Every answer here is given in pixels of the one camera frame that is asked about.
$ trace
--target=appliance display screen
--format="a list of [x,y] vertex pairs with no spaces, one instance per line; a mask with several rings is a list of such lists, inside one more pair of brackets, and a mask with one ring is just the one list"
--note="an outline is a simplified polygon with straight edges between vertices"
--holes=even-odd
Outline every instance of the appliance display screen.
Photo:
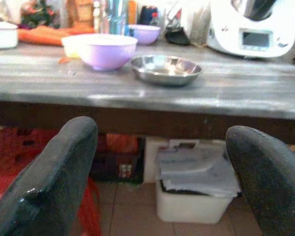
[[242,44],[248,46],[269,47],[269,34],[243,32]]

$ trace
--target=gray table top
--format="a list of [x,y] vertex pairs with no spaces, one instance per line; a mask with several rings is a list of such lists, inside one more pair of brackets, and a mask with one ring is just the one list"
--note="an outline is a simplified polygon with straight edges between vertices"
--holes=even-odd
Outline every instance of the gray table top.
[[186,87],[165,88],[136,80],[129,64],[97,72],[80,60],[58,64],[61,47],[20,43],[0,50],[0,101],[295,119],[295,66],[279,59],[161,41],[138,46],[136,54],[184,57],[204,72]]

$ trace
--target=table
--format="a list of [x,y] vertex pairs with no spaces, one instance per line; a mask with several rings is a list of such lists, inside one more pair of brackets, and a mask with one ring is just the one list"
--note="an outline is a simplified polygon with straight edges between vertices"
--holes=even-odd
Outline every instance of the table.
[[136,80],[128,64],[96,72],[80,60],[58,64],[61,47],[20,43],[0,50],[0,125],[61,127],[84,115],[101,132],[223,139],[229,127],[246,125],[295,143],[294,65],[162,41],[136,54],[184,57],[204,72],[166,88]]

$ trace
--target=metal bowl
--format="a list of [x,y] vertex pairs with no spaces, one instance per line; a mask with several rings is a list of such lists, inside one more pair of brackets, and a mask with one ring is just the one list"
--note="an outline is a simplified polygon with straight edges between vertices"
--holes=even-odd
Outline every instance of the metal bowl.
[[192,61],[163,55],[138,56],[130,65],[138,79],[166,86],[187,85],[202,72]]

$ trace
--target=small purple bowl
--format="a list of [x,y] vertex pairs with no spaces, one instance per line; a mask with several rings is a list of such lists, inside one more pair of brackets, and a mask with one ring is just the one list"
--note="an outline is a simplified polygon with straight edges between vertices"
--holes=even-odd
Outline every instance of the small purple bowl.
[[111,71],[134,56],[137,39],[114,34],[81,34],[76,38],[80,58],[94,70]]
[[138,40],[139,44],[143,45],[155,42],[161,31],[161,28],[157,26],[129,25],[129,28],[133,29],[133,37]]

